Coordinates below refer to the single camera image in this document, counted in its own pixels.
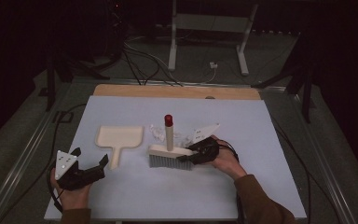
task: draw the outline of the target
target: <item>dustpan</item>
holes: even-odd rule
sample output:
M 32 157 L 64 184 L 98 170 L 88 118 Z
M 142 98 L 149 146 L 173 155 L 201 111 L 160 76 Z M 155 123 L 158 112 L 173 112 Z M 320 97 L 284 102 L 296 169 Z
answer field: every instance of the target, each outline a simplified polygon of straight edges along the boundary
M 109 168 L 113 170 L 118 167 L 121 150 L 140 146 L 143 135 L 144 127 L 142 126 L 101 126 L 95 144 L 98 147 L 112 148 Z

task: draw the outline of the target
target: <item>wooden board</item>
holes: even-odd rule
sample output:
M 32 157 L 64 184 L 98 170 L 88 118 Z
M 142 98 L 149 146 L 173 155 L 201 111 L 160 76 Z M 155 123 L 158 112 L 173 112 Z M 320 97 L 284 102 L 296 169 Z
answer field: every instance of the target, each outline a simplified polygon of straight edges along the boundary
M 171 87 L 101 84 L 95 88 L 93 95 L 193 99 L 213 97 L 221 100 L 260 100 L 260 94 L 255 89 L 223 87 Z

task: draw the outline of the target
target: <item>cable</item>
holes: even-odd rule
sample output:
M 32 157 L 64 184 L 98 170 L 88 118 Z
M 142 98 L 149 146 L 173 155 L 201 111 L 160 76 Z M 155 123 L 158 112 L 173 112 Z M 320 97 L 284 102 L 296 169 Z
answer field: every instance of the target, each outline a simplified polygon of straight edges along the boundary
M 63 194 L 63 192 L 65 191 L 65 189 L 61 190 L 61 192 L 58 194 L 58 196 L 56 197 L 56 199 L 59 199 L 61 197 L 61 195 Z
M 228 144 L 228 146 L 220 145 L 220 144 L 219 144 L 219 146 L 220 146 L 220 147 L 223 147 L 223 148 L 226 148 L 226 149 L 229 149 L 229 150 L 232 152 L 232 154 L 234 155 L 235 159 L 236 159 L 237 161 L 240 161 L 240 158 L 238 157 L 237 152 L 235 151 L 234 147 L 233 147 L 230 143 L 228 143 L 227 141 L 222 140 L 222 139 L 219 139 L 219 141 L 222 141 L 222 142 Z
M 200 84 L 205 84 L 205 83 L 208 83 L 208 82 L 211 82 L 214 80 L 214 78 L 216 77 L 216 69 L 217 68 L 214 68 L 213 69 L 213 76 L 208 80 L 208 81 L 204 81 L 204 82 L 201 82 Z
M 326 200 L 330 203 L 331 207 L 333 208 L 333 211 L 336 215 L 338 224 L 340 224 L 340 219 L 338 216 L 338 212 L 336 207 L 333 205 L 333 202 L 330 200 L 330 198 L 327 196 L 327 193 L 324 191 L 324 189 L 322 188 L 322 186 L 318 183 L 318 181 L 316 180 L 316 178 L 310 173 L 310 171 L 308 170 L 305 162 L 301 159 L 301 157 L 298 155 L 295 147 L 293 146 L 292 142 L 290 141 L 289 137 L 287 136 L 286 132 L 283 130 L 282 126 L 279 124 L 279 122 L 272 117 L 272 120 L 275 122 L 275 124 L 278 126 L 278 128 L 275 128 L 275 131 L 285 140 L 285 142 L 289 145 L 289 147 L 292 149 L 292 151 L 295 153 L 297 159 L 299 160 L 299 162 L 301 163 L 301 166 L 303 167 L 304 171 L 307 174 L 307 181 L 308 181 L 308 187 L 309 187 L 309 192 L 308 192 L 308 197 L 309 197 L 309 220 L 308 223 L 310 223 L 310 218 L 311 218 L 311 210 L 310 210 L 310 206 L 311 206 L 311 198 L 310 198 L 310 179 L 312 179 L 314 181 L 314 183 L 316 184 L 316 186 L 320 189 L 320 191 L 322 192 L 322 194 L 324 195 L 324 197 L 326 198 Z
M 40 174 L 37 176 L 37 178 L 31 183 L 31 185 L 20 195 L 20 197 L 6 210 L 6 212 L 0 217 L 0 223 L 5 219 L 5 217 L 9 214 L 9 212 L 22 200 L 22 198 L 34 187 L 34 185 L 37 183 L 37 181 L 40 179 L 40 177 L 46 172 L 46 170 L 49 168 L 51 161 L 53 159 L 53 155 L 54 155 L 54 151 L 55 151 L 55 143 L 56 143 L 56 139 L 57 139 L 57 132 L 58 132 L 58 128 L 60 126 L 60 123 L 62 122 L 62 119 L 68 114 L 70 113 L 72 110 L 81 107 L 81 106 L 85 106 L 86 104 L 82 104 L 82 105 L 75 105 L 73 107 L 71 107 L 69 110 L 67 111 L 63 111 L 62 114 L 60 115 L 60 117 L 57 120 L 55 129 L 54 129 L 54 135 L 53 135 L 53 140 L 52 140 L 52 144 L 51 144 L 51 150 L 50 150 L 50 155 L 48 157 L 48 162 L 46 163 L 45 167 L 43 168 L 43 170 L 40 172 Z
M 273 57 L 272 59 L 268 60 L 266 63 L 263 64 L 263 66 L 261 66 L 261 68 L 259 68 L 253 78 L 252 81 L 250 81 L 250 83 L 253 83 L 251 85 L 255 85 L 255 81 L 257 80 L 258 76 L 260 75 L 260 72 L 267 67 L 267 65 L 269 65 L 270 63 L 274 62 L 275 60 L 281 58 L 283 56 L 283 54 L 289 50 L 294 44 L 296 43 L 296 39 L 294 39 L 292 42 L 290 42 L 290 44 L 287 45 L 286 48 L 284 48 L 284 50 L 277 56 Z
M 167 64 L 166 64 L 165 62 L 163 62 L 160 58 L 158 58 L 158 57 L 156 57 L 156 56 L 154 56 L 154 55 L 152 55 L 152 54 L 142 52 L 142 51 L 140 51 L 140 50 L 138 50 L 138 49 L 134 49 L 134 48 L 132 48 L 130 45 L 128 45 L 127 43 L 124 43 L 124 45 L 126 46 L 124 49 L 133 50 L 133 51 L 135 51 L 135 52 L 141 54 L 140 56 L 144 56 L 144 57 L 146 57 L 146 58 L 148 58 L 148 59 L 153 60 L 153 62 L 155 62 L 155 63 L 161 68 L 161 71 L 164 73 L 164 75 L 165 75 L 168 79 L 170 79 L 171 81 L 173 81 L 175 84 L 177 84 L 177 85 L 179 85 L 179 86 L 183 86 L 183 85 L 180 83 L 179 80 L 175 79 L 175 78 L 172 76 L 172 74 L 170 73 L 170 71 L 168 71 L 169 76 L 167 75 L 167 73 L 165 72 L 165 69 L 163 69 L 163 68 L 161 67 L 161 65 L 159 64 L 158 61 L 162 62 L 167 69 L 168 69 L 168 66 L 167 66 Z
M 54 160 L 50 166 L 48 167 L 47 171 L 46 171 L 46 182 L 48 183 L 48 192 L 50 193 L 51 199 L 54 201 L 54 206 L 62 213 L 63 209 L 62 209 L 62 205 L 60 203 L 60 201 L 58 200 L 60 198 L 61 193 L 63 193 L 63 191 L 60 193 L 59 196 L 55 196 L 54 195 L 54 187 L 51 185 L 51 170 L 56 166 L 56 160 Z
M 148 76 L 147 74 L 145 74 L 144 72 L 142 72 L 142 70 L 138 67 L 138 65 L 136 64 L 136 63 L 134 63 L 134 62 L 131 62 L 131 64 L 136 68 L 136 70 L 142 75 L 142 77 L 144 77 L 144 81 L 143 81 L 143 85 L 146 85 L 146 83 L 147 83 L 147 81 L 151 78 L 151 77 L 153 77 L 158 71 L 159 71 L 159 68 L 158 68 L 158 71 L 157 72 L 155 72 L 153 75 L 151 75 L 151 76 Z M 171 84 L 171 83 L 169 83 L 169 82 L 167 82 L 167 81 L 165 81 L 165 80 L 162 80 L 162 79 L 159 79 L 159 78 L 155 78 L 155 80 L 158 80 L 158 81 L 162 81 L 162 82 L 164 82 L 164 83 L 166 83 L 166 84 L 168 84 L 168 85 L 171 85 L 171 86 L 173 86 L 173 84 Z
M 126 51 L 126 52 L 128 52 L 129 54 L 133 54 L 133 55 L 138 55 L 138 56 L 144 57 L 144 55 L 142 55 L 142 54 L 140 54 L 140 53 L 137 53 L 137 52 L 129 52 L 129 51 Z M 152 75 L 147 76 L 145 73 L 143 73 L 143 72 L 140 70 L 140 68 L 138 67 L 138 65 L 137 65 L 136 63 L 134 64 L 134 66 L 136 67 L 136 69 L 138 70 L 138 72 L 141 73 L 141 74 L 143 74 L 143 75 L 145 75 L 145 81 L 144 81 L 143 85 L 146 85 L 147 81 L 148 81 L 149 79 L 151 79 L 152 77 L 154 77 L 154 76 L 159 72 L 159 69 L 160 69 L 160 66 L 159 66 L 158 62 L 156 61 L 156 59 L 153 59 L 153 58 L 151 58 L 151 57 L 146 57 L 146 58 L 149 59 L 149 60 L 151 60 L 151 61 L 153 61 L 153 62 L 155 62 L 155 63 L 157 64 L 157 69 L 156 69 L 156 71 L 155 71 Z
M 128 65 L 129 65 L 129 67 L 130 67 L 130 70 L 132 71 L 133 76 L 134 76 L 135 79 L 138 81 L 138 84 L 139 84 L 139 85 L 142 85 L 141 81 L 139 80 L 139 78 L 136 76 L 135 72 L 134 72 L 133 69 L 132 69 L 131 60 L 129 59 L 129 56 L 127 55 L 127 52 L 123 50 L 123 54 L 124 54 L 124 56 L 125 56 L 126 59 L 127 59 L 127 63 L 128 63 Z
M 142 80 L 139 79 L 139 81 L 141 81 L 142 85 L 144 85 L 143 82 L 145 82 L 144 79 L 147 78 L 147 74 L 145 74 L 144 72 L 142 72 L 141 69 L 139 68 L 138 64 L 136 64 L 135 62 L 133 62 L 130 57 L 129 57 L 129 59 L 130 59 L 129 61 L 128 61 L 127 59 L 122 59 L 122 60 L 123 60 L 124 62 L 126 62 L 126 63 L 130 63 L 131 66 L 133 66 L 133 67 L 136 69 L 136 71 L 138 72 L 139 76 L 142 78 Z

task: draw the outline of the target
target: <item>white tabletop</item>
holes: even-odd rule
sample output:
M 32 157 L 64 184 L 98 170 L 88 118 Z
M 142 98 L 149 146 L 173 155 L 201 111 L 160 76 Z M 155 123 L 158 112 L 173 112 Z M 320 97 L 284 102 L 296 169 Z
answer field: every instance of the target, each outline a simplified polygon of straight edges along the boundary
M 124 149 L 119 166 L 105 168 L 93 184 L 91 217 L 106 220 L 233 220 L 237 218 L 232 180 L 209 165 L 192 171 L 149 168 L 147 148 L 161 144 L 149 131 L 173 116 L 181 141 L 195 129 L 220 123 L 215 132 L 239 154 L 241 164 L 256 176 L 267 195 L 297 218 L 306 217 L 295 182 L 263 101 L 91 96 L 71 151 L 80 147 L 80 169 L 96 166 L 109 150 L 95 145 L 100 126 L 144 126 L 143 143 Z M 45 219 L 60 219 L 49 203 Z

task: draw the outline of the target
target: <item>dustpan handle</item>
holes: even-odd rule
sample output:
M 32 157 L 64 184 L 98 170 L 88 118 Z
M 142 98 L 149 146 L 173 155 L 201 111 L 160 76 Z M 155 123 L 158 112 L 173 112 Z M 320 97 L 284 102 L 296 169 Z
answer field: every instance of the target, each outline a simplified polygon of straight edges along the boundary
M 109 164 L 109 169 L 113 170 L 118 167 L 118 160 L 120 159 L 121 148 L 113 148 L 112 159 Z

